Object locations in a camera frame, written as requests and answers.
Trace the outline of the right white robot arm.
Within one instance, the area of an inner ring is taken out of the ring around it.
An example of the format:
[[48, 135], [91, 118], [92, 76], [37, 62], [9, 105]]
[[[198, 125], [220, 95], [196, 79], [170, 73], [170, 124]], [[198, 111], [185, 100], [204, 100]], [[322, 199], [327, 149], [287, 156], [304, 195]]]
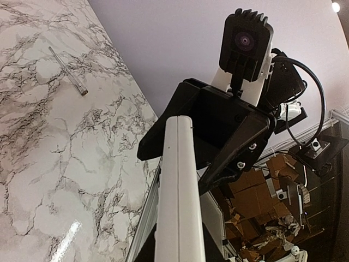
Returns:
[[172, 116], [192, 119], [195, 160], [205, 169], [198, 186], [205, 193], [236, 182], [257, 162], [277, 123], [274, 112], [305, 84], [295, 67], [276, 62], [257, 106], [190, 78], [176, 88], [165, 111], [141, 139], [137, 157], [150, 160], [162, 156], [165, 125]]

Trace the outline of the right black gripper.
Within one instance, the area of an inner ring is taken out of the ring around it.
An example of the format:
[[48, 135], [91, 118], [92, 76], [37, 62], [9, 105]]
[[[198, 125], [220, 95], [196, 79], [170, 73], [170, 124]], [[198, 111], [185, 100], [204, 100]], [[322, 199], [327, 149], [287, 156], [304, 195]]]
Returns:
[[307, 88], [295, 68], [279, 69], [263, 91], [261, 108], [196, 79], [181, 82], [163, 114], [141, 139], [137, 157], [163, 155], [166, 121], [185, 115], [192, 119], [196, 166], [208, 166], [198, 182], [199, 194], [236, 182], [249, 171], [266, 148], [272, 133], [286, 129], [281, 103], [302, 95]]

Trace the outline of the white remote control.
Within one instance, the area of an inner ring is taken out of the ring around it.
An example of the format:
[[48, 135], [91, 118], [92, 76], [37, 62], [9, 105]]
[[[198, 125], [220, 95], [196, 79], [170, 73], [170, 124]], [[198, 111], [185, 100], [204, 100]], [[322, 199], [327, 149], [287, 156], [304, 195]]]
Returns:
[[188, 116], [165, 125], [161, 162], [155, 261], [205, 261], [200, 196]]

